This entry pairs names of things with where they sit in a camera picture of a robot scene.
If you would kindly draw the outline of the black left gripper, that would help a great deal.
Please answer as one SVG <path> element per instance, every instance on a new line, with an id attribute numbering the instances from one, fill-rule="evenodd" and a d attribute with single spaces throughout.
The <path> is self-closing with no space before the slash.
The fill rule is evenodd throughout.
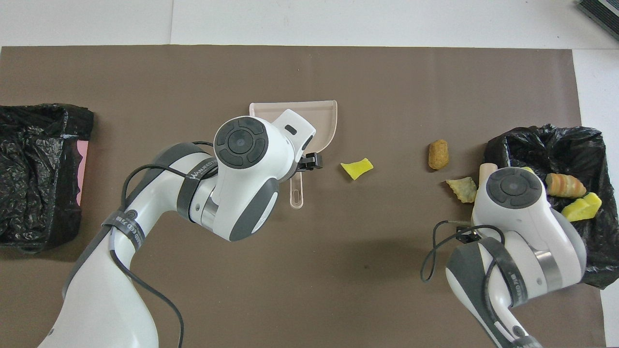
<path id="1" fill-rule="evenodd" d="M 306 156 L 300 157 L 300 160 L 296 164 L 294 172 L 297 173 L 322 169 L 322 164 L 323 157 L 321 154 L 316 152 L 308 153 Z"/>

